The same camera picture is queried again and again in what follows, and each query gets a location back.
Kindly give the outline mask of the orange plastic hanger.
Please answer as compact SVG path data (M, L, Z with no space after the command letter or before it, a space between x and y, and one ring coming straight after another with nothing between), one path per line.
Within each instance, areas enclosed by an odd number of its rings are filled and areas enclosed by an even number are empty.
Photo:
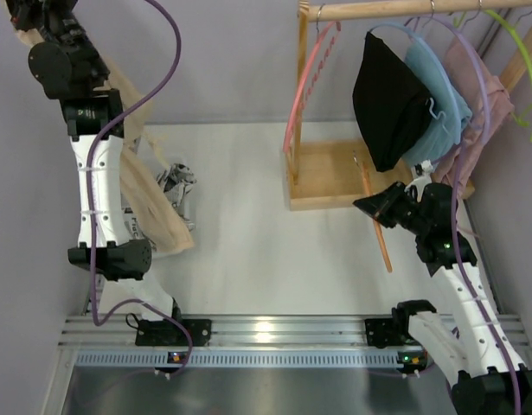
M361 178L362 178L362 185L363 185L363 189L364 189L365 195L366 196L371 196L373 193L372 193L372 189L371 189L368 169L367 169L367 167L364 164L362 164L360 162L360 160L359 160L359 158L357 156L357 153L355 151L353 151L353 159L354 159L354 162L356 164L356 167L360 170ZM374 224L375 234L376 234L376 238L377 238L377 241L378 241L378 244L379 244L379 247L380 247L380 251L381 251L381 255L382 255L382 258L383 258L384 265L386 267L387 272L392 273L393 272L393 266L392 266L392 263L390 261L390 257L388 255L388 249L386 247L386 242L385 242L385 239L383 237L383 233L382 233L382 230L381 230L381 225L375 220L373 220L373 224Z

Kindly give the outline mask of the pink plastic hanger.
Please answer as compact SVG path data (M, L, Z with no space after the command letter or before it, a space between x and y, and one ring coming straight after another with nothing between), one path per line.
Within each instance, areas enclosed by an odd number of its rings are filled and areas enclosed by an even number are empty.
M297 130L301 128L302 113L341 31L341 22L334 21L329 22L322 30L317 32L316 40L308 59L299 69L298 84L287 119L282 146L286 155L293 154L296 150L296 143L300 140Z

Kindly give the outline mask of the beige trousers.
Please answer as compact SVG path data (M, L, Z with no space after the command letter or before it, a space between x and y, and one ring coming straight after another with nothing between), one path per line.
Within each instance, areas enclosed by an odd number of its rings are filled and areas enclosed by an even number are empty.
M122 245L133 239L151 243L154 252L172 255L194 246L189 227L172 207L151 171L134 152L144 134L151 112L151 97L139 93L110 59L111 75L99 90L119 90L125 136L81 136L72 142L80 182L79 248L105 248L109 242Z

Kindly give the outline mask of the black white printed trousers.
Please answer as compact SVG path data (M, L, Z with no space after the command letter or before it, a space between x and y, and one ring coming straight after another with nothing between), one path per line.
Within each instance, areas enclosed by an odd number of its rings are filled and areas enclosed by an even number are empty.
M189 231L194 231L196 225L190 219L189 202L187 200L187 196L197 184L192 170L186 164L174 163L157 175L156 181L158 187L163 191L166 199L184 221ZM125 227L131 237L133 239L146 239L132 208L124 197L122 197L122 212Z

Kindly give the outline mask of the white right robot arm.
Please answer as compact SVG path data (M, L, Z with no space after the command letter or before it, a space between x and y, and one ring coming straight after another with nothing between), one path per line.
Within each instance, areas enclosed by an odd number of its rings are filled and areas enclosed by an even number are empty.
M477 257L457 229L452 187L394 182L353 204L377 224L414 235L418 257L451 309L456 333L427 300L399 303L392 317L401 334L418 342L444 374L456 413L532 414L532 369L486 296Z

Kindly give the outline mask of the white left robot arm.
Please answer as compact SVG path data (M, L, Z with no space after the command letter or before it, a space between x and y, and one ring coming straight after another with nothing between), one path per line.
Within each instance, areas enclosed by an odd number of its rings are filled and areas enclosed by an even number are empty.
M123 223L120 153L124 119L146 104L170 81L176 57L164 78L127 109L117 88L104 90L111 69L74 16L74 1L8 1L16 31L42 37L28 55L29 70L48 99L59 102L79 174L80 233L68 250L72 265L93 278L124 284L131 303L141 306L151 327L178 327L180 310L173 297L151 278L151 244L131 239Z

